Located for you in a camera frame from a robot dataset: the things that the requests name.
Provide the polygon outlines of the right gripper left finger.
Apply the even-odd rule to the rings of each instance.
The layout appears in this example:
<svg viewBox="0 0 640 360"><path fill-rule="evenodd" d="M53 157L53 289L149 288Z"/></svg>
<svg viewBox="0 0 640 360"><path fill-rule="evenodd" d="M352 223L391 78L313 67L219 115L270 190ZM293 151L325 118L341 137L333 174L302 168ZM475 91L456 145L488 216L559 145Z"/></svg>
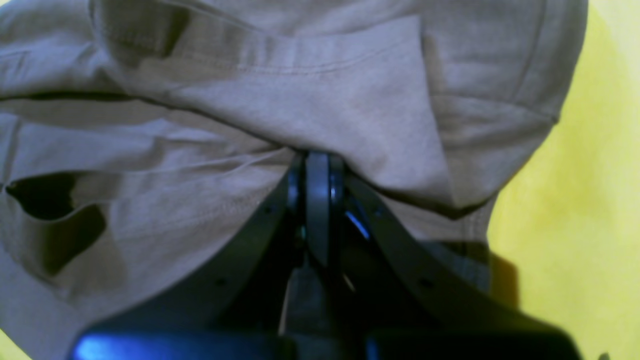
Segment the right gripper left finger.
<svg viewBox="0 0 640 360"><path fill-rule="evenodd" d="M288 287L326 221L327 153L295 155L275 189L216 254L183 280L84 330L72 360L296 360L284 333Z"/></svg>

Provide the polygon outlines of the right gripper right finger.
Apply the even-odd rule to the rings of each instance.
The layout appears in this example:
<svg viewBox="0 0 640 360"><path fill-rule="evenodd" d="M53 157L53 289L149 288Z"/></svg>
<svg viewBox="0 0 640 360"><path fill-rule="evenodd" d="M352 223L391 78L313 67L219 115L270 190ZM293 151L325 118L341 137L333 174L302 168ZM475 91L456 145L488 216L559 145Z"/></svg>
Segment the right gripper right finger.
<svg viewBox="0 0 640 360"><path fill-rule="evenodd" d="M330 264L355 292L366 360L578 360L570 337L510 309L430 255L337 155Z"/></svg>

